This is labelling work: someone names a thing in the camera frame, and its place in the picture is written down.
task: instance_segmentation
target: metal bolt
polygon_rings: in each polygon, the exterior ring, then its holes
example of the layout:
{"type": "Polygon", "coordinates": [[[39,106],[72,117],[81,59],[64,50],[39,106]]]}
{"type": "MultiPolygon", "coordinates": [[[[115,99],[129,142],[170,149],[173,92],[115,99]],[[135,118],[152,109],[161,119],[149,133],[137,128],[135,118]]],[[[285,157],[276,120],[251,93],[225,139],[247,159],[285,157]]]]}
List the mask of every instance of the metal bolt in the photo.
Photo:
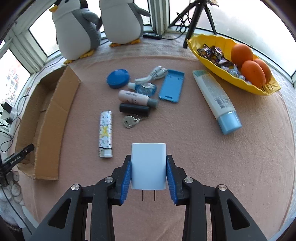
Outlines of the metal bolt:
{"type": "Polygon", "coordinates": [[[114,180],[113,177],[106,177],[105,178],[105,182],[107,182],[107,183],[111,183],[111,182],[113,182],[113,180],[114,180]]]}
{"type": "Polygon", "coordinates": [[[184,181],[185,181],[186,183],[193,183],[193,179],[192,179],[192,177],[186,177],[186,178],[184,178],[184,181]]]}
{"type": "Polygon", "coordinates": [[[72,189],[73,191],[76,191],[76,190],[78,190],[79,188],[80,188],[79,184],[73,184],[72,187],[71,187],[71,189],[72,189]]]}
{"type": "Polygon", "coordinates": [[[226,191],[227,190],[227,187],[224,184],[220,184],[218,186],[218,188],[219,188],[220,191],[226,191]]]}

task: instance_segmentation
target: white patterned lighter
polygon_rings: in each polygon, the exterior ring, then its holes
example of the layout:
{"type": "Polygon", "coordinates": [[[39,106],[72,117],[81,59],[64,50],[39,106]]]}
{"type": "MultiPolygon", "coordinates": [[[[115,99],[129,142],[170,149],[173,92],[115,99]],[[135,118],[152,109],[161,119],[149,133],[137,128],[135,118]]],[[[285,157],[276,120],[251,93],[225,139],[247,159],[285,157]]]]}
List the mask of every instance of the white patterned lighter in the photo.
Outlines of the white patterned lighter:
{"type": "Polygon", "coordinates": [[[112,157],[112,112],[110,110],[101,112],[99,156],[112,157]]]}

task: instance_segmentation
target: cardboard box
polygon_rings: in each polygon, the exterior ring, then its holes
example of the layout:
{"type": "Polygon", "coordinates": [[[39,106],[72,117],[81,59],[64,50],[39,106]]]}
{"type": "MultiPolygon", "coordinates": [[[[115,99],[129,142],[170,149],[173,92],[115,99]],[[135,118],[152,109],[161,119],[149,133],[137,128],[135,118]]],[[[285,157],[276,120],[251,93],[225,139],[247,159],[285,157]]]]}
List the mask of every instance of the cardboard box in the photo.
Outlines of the cardboard box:
{"type": "Polygon", "coordinates": [[[16,151],[35,146],[18,164],[30,178],[58,179],[64,128],[80,82],[70,67],[62,67],[42,78],[30,95],[16,143],[16,151]]]}

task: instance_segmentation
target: gloved hand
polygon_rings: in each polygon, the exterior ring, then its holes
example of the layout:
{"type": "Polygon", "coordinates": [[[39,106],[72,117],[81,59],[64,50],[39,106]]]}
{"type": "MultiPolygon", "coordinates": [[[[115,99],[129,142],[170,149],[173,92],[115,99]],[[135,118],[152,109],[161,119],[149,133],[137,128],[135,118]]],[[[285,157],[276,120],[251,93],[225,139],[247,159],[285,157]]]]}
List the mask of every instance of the gloved hand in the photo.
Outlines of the gloved hand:
{"type": "MultiPolygon", "coordinates": [[[[24,206],[24,200],[22,197],[22,189],[21,186],[18,184],[20,179],[20,175],[17,171],[11,171],[7,174],[6,179],[9,183],[7,187],[2,187],[7,198],[9,199],[11,205],[20,215],[20,217],[24,220],[25,215],[22,210],[22,206],[24,206]]],[[[11,205],[7,201],[2,188],[0,188],[0,214],[1,217],[7,223],[13,226],[19,226],[20,228],[24,228],[25,225],[23,221],[18,217],[15,211],[12,209],[11,205]]]]}

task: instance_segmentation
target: blue gripper pad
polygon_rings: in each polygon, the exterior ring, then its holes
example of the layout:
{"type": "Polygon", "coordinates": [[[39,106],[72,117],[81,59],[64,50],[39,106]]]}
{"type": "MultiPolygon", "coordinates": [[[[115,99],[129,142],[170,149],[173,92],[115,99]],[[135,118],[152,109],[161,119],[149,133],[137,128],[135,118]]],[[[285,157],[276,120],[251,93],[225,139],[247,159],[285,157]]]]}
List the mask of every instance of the blue gripper pad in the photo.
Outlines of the blue gripper pad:
{"type": "Polygon", "coordinates": [[[176,204],[177,203],[176,183],[174,180],[172,168],[168,160],[167,160],[166,169],[167,169],[167,180],[168,180],[168,188],[170,190],[170,197],[173,200],[174,204],[176,204]]]}
{"type": "Polygon", "coordinates": [[[124,200],[126,200],[130,182],[131,182],[131,160],[128,162],[128,166],[126,168],[126,172],[124,174],[124,178],[121,184],[121,195],[119,199],[121,204],[123,204],[124,200]]]}

